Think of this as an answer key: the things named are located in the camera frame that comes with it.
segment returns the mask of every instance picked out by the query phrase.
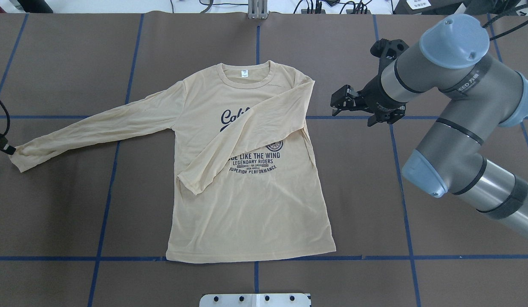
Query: black strap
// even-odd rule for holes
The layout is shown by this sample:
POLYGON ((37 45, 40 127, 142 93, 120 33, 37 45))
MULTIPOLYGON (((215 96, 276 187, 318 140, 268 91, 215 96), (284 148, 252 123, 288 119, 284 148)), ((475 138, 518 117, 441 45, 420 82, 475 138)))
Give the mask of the black strap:
POLYGON ((480 171, 478 171, 478 175, 476 175, 476 177, 464 189, 453 193, 453 195, 461 195, 463 193, 468 192, 468 190, 470 190, 471 188, 473 188, 476 185, 476 183, 480 181, 487 167, 488 167, 488 160, 484 158, 484 162, 482 162, 482 167, 480 167, 480 171))
POLYGON ((485 55, 480 61, 478 61, 478 63, 476 63, 476 65, 474 65, 472 70, 461 81, 457 82, 456 85, 453 85, 449 89, 440 91, 446 95, 457 91, 461 95, 466 96, 465 93, 474 88, 476 84, 480 83, 480 80, 482 80, 482 78, 488 73, 492 62, 492 57, 485 55))
POLYGON ((472 140, 475 140, 480 145, 484 145, 484 140, 480 138, 478 135, 476 135, 474 132, 468 130, 467 128, 464 128, 461 125, 455 124, 453 121, 449 121, 447 119, 443 119, 439 117, 436 122, 439 122, 441 124, 444 124, 446 126, 449 126, 455 130, 458 130, 459 132, 466 134, 466 136, 470 137, 472 140))
POLYGON ((493 220, 501 220, 511 216, 517 210, 519 210, 521 206, 523 206, 525 198, 527 198, 528 184, 527 181, 516 177, 516 175, 514 175, 514 178, 514 188, 512 189, 511 194, 506 198, 506 200, 504 200, 502 204, 489 211, 478 211, 486 214, 493 220))

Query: metal stand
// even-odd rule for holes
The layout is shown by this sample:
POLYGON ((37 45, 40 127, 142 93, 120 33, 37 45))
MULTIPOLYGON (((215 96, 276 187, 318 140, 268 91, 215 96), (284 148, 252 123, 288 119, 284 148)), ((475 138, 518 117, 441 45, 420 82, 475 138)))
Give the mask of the metal stand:
POLYGON ((268 19, 268 0, 248 0, 249 19, 268 19))

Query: light blue joint cap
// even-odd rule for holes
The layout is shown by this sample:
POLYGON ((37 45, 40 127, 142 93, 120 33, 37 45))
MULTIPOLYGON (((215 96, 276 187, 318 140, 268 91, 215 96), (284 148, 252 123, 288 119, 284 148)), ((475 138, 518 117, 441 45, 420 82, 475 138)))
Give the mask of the light blue joint cap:
POLYGON ((528 116, 528 80, 521 73, 519 73, 519 75, 521 76, 521 79, 523 79, 523 94, 521 95, 521 100, 514 113, 512 113, 507 120, 499 124, 500 127, 516 126, 528 116))
POLYGON ((419 151, 414 150, 402 167, 402 176, 433 197, 447 193, 447 186, 436 169, 419 151))
POLYGON ((476 18, 453 14, 421 36, 419 49, 434 64, 458 70, 476 64, 488 52, 488 32, 476 18))

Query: circular logo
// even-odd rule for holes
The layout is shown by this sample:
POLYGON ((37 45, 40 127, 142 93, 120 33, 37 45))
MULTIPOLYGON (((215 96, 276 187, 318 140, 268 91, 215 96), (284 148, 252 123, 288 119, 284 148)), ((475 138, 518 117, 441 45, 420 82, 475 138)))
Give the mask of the circular logo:
POLYGON ((281 148, 283 148, 283 141, 273 142, 269 145, 266 145, 266 148, 270 151, 280 151, 281 148))

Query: label sticker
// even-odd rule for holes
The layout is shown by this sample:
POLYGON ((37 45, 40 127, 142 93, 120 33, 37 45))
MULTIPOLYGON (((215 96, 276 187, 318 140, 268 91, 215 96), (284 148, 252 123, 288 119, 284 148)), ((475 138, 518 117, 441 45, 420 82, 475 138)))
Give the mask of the label sticker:
POLYGON ((431 6, 429 0, 406 0, 408 2, 408 5, 412 10, 417 10, 421 8, 426 8, 427 6, 431 6))

